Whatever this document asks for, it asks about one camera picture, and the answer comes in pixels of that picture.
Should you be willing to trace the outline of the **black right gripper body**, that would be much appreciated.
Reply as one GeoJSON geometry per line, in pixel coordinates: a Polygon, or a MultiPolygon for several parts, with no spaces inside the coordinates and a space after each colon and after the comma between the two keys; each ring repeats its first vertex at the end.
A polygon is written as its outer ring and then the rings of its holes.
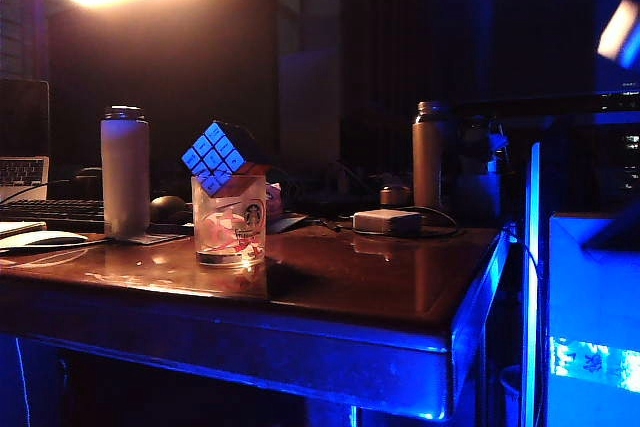
{"type": "Polygon", "coordinates": [[[639,250],[639,201],[625,207],[607,225],[582,243],[585,250],[639,250]]]}

